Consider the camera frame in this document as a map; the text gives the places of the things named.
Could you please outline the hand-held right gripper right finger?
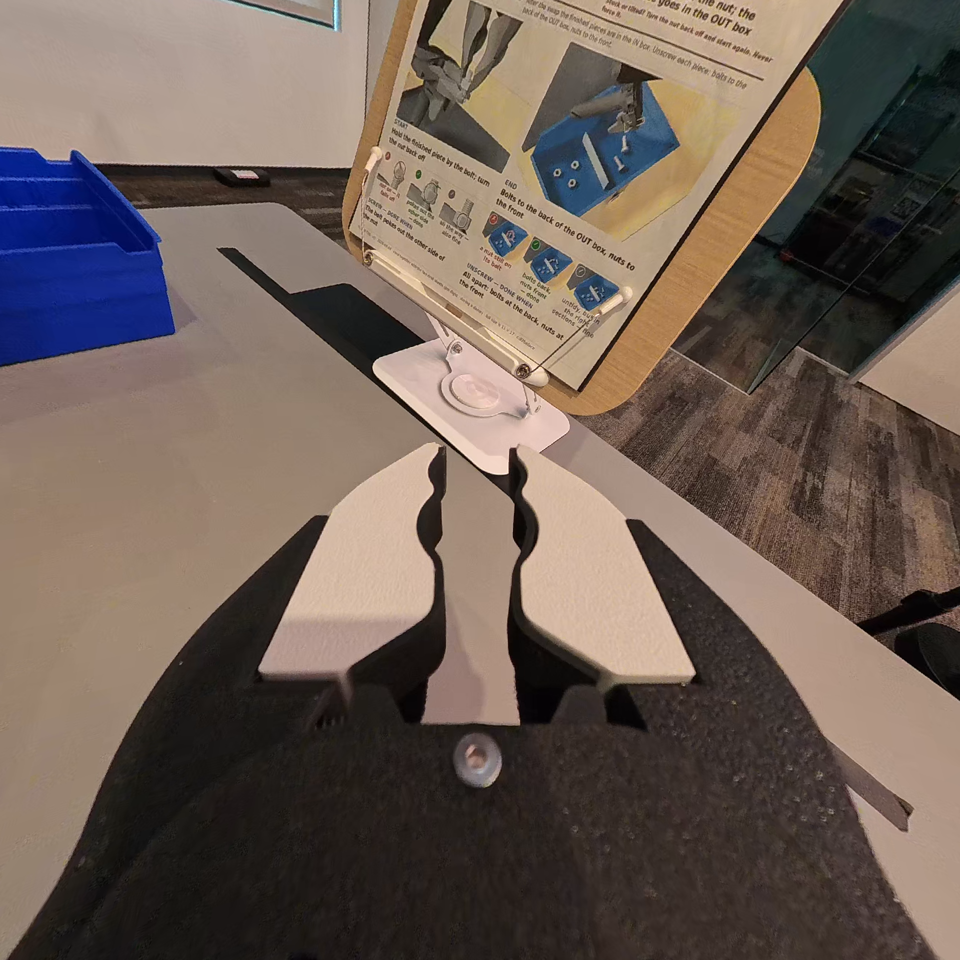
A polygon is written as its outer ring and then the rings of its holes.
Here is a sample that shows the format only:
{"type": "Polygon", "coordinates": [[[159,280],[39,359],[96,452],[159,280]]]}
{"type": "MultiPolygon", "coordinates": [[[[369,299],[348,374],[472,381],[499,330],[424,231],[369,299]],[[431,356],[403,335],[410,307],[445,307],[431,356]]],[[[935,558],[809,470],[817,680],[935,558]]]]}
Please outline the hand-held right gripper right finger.
{"type": "Polygon", "coordinates": [[[511,611],[597,687],[686,685],[695,668],[625,514],[528,446],[511,451],[524,530],[511,611]]]}

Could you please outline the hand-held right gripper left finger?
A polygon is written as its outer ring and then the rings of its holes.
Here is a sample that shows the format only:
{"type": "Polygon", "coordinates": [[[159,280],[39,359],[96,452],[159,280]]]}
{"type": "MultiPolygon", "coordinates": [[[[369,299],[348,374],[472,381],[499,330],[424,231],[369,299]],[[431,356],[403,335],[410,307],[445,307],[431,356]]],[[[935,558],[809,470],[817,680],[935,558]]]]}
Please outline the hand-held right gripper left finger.
{"type": "Polygon", "coordinates": [[[265,681],[420,685],[446,653],[447,450],[427,442],[333,508],[273,632],[265,681]]]}

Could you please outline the blue plastic bin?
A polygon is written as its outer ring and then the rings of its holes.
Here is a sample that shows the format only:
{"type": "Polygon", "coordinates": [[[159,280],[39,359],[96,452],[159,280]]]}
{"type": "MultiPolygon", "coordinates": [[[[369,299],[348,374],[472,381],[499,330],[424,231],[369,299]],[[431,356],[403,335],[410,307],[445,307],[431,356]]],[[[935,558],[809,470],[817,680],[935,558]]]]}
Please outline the blue plastic bin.
{"type": "Polygon", "coordinates": [[[172,335],[161,238],[81,153],[1,149],[1,365],[172,335]]]}

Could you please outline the black office chair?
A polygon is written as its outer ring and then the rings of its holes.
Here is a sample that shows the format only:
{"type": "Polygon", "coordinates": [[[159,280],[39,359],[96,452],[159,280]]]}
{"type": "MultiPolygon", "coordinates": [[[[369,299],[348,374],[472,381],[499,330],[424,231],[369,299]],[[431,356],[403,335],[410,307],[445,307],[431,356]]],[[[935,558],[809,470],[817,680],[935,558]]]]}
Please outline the black office chair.
{"type": "Polygon", "coordinates": [[[917,590],[857,626],[873,637],[898,629],[894,653],[958,699],[959,630],[936,621],[958,606],[958,586],[943,592],[917,590]]]}

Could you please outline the printed instruction sheet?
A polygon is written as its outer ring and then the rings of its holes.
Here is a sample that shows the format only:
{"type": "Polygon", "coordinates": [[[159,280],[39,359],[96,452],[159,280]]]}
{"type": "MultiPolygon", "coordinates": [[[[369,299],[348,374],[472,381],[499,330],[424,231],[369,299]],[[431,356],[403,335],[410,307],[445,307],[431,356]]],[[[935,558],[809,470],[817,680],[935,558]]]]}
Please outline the printed instruction sheet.
{"type": "Polygon", "coordinates": [[[350,231],[515,379],[579,390],[846,2],[414,2],[350,231]]]}

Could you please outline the wooden backboard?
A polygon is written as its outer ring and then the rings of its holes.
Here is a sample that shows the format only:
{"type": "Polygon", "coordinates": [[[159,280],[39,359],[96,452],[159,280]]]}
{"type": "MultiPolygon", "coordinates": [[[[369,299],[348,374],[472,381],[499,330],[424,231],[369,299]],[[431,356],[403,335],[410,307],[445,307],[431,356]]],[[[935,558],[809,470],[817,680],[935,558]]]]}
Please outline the wooden backboard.
{"type": "Polygon", "coordinates": [[[632,309],[590,381],[573,390],[552,377],[534,393],[574,416],[603,414],[630,400],[796,184],[820,119],[819,89],[803,68],[632,309]]]}

